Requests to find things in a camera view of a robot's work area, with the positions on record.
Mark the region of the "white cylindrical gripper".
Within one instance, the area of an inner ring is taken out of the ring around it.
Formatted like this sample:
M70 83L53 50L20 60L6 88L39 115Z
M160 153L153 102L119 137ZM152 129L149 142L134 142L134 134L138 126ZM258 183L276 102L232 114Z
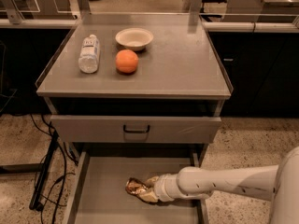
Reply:
M180 197L177 183L177 175L160 175L151 177L145 181L147 187L153 187L140 192L137 197L146 203L173 202Z

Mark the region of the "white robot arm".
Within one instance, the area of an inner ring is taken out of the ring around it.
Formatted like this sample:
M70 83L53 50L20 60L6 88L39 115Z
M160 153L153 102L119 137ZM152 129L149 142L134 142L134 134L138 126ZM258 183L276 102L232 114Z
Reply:
M299 224L299 147L278 165L220 171L185 167L154 178L137 196L147 203L199 200L214 190L269 201L269 224Z

